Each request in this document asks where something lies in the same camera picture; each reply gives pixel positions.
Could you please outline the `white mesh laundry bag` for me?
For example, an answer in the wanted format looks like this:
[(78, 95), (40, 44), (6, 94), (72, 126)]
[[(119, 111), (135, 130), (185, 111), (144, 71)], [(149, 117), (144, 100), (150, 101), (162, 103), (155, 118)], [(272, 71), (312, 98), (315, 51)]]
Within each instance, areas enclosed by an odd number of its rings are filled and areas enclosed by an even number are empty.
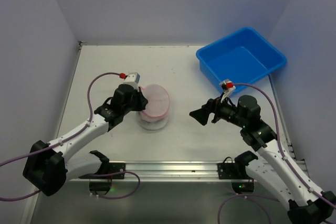
[(164, 128), (169, 121), (170, 96), (158, 84), (150, 84), (142, 89), (142, 94), (148, 103), (143, 111), (137, 113), (138, 123), (149, 131)]

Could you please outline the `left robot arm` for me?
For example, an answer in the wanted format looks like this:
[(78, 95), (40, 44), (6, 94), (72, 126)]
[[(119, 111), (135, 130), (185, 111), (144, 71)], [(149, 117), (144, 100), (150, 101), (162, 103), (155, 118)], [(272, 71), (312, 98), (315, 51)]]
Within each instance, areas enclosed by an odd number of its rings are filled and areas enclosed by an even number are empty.
[(119, 125), (129, 112), (144, 110), (147, 103), (136, 83), (119, 85), (114, 95), (81, 125), (48, 143), (33, 144), (23, 176), (46, 196), (55, 194), (74, 178), (107, 177), (111, 171), (109, 159), (101, 152), (91, 151), (78, 159), (74, 155)]

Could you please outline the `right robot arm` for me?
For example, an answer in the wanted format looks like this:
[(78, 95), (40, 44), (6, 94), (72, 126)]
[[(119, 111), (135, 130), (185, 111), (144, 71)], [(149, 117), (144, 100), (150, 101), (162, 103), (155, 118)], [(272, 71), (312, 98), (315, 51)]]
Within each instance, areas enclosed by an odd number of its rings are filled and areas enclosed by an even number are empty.
[(253, 150), (235, 158), (238, 171), (263, 185), (287, 210), (292, 223), (322, 223), (335, 209), (335, 194), (314, 183), (278, 142), (277, 134), (260, 116), (257, 100), (243, 95), (236, 105), (229, 98), (209, 99), (190, 116), (206, 125), (225, 120), (241, 128), (240, 135)]

